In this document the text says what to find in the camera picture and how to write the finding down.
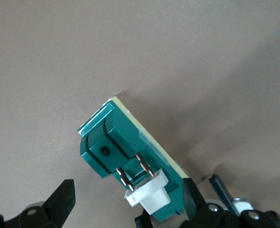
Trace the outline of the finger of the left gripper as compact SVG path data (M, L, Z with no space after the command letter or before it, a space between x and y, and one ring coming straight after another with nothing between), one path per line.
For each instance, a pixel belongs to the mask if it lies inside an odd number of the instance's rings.
M235 215L241 215L241 213L245 210L253 210L252 204L247 199L232 197L218 175L212 175L212 177L209 178L209 182L216 192L218 198L226 206L229 212Z
M134 219L136 228L153 228L150 215L146 210L143 210L142 214Z

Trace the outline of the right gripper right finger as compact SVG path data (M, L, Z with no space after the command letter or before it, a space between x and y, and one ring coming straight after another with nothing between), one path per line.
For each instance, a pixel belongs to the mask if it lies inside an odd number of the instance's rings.
M275 211L245 210L235 215L216 203L207 203L192 178L183 179L183 204L188 220L182 228L280 228Z

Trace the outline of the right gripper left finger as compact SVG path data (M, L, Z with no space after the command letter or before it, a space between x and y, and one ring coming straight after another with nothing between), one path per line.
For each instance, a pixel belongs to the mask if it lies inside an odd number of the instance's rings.
M0 228L61 228L75 206L75 183L64 180L41 206L32 206L5 221Z

